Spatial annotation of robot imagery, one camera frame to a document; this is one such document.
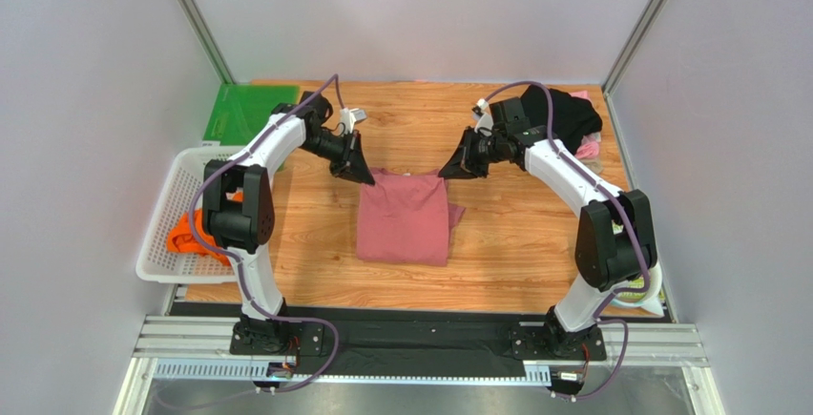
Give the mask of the dusty red t-shirt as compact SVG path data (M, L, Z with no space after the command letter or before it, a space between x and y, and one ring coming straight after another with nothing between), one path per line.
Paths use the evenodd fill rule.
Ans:
M448 264L454 228L465 208L449 201L447 182L431 171L401 175L371 170L357 217L356 255L363 261Z

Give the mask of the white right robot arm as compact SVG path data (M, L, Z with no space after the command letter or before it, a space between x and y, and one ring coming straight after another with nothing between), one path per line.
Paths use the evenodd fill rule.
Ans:
M587 169L553 129L553 106L534 109L526 98L489 103L488 113L464 130L444 179L485 178L490 165L510 162L550 187L578 218L574 260L577 276L567 295L552 307L544 338L558 351L573 347L595 330L613 298L633 291L658 289L657 246L648 197L625 192Z

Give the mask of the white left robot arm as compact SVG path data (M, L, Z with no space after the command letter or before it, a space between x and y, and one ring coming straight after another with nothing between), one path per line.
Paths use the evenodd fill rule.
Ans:
M241 291L241 315L235 333L243 342L285 344L292 320L277 286L269 256L275 227L272 179L296 150L325 159L332 176L371 185L357 125L367 114L341 108L336 131L325 127L333 107L319 93L304 93L297 105L281 104L263 129L226 160L211 160L193 202L201 206L203 232L212 248L229 259Z

